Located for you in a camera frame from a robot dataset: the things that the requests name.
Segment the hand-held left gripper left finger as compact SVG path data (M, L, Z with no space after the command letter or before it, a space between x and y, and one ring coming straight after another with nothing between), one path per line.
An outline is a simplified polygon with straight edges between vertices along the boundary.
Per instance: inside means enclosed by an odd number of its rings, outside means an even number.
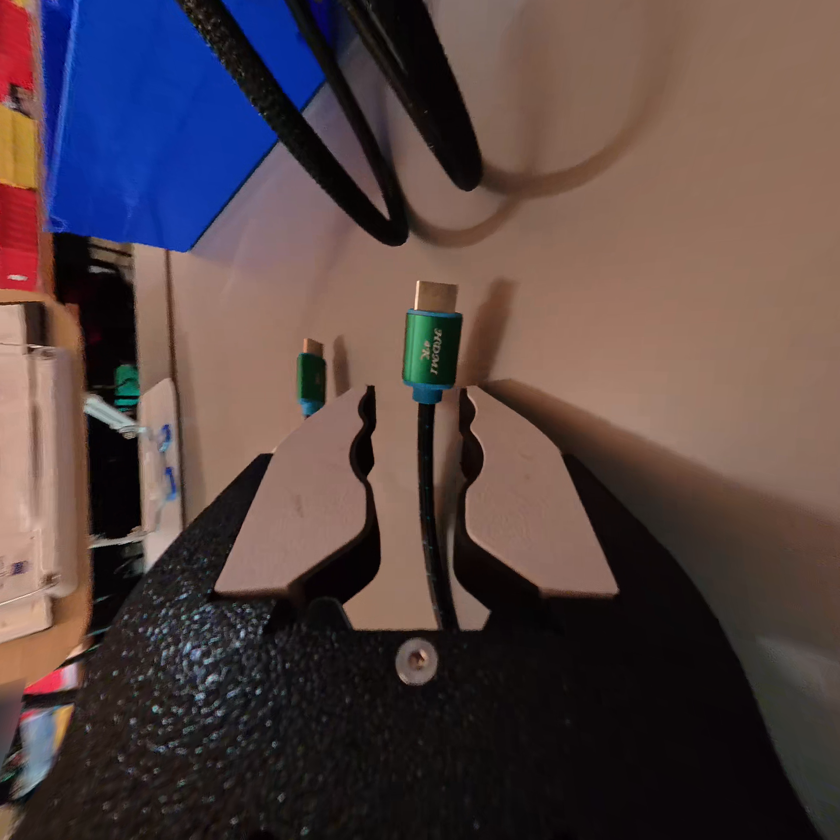
M381 538L369 475L375 389L350 389L286 436L270 457L213 588L229 600L346 604L372 583Z

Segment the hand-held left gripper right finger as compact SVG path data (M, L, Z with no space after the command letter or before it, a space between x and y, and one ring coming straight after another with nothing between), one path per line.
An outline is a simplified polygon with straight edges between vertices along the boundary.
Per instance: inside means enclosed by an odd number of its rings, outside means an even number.
M557 445L476 386L459 399L454 571L478 600L611 599L618 583Z

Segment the white plastic box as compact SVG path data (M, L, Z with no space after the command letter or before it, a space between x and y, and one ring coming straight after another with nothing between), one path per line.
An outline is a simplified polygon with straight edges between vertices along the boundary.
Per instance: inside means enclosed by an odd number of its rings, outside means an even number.
M90 579L78 343L44 301L1 306L1 641L50 629Z

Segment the colourful packaging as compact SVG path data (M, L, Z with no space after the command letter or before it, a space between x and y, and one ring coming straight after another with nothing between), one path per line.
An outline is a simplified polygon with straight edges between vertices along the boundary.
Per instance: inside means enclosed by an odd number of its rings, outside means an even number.
M45 707L36 698L78 688L76 665L52 671L24 687L1 688L1 804L26 800L53 768L74 711L72 702Z

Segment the blue plastic bin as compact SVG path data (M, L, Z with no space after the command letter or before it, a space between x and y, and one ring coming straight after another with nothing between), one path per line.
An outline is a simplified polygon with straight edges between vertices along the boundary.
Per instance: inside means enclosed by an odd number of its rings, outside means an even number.
M46 228L190 250L277 136L177 2L39 12Z

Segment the red and yellow boxes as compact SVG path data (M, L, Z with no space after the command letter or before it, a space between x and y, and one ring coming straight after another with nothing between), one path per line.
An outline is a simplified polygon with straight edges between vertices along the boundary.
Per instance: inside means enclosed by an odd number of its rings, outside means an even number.
M1 2L1 285L40 291L44 180L36 2Z

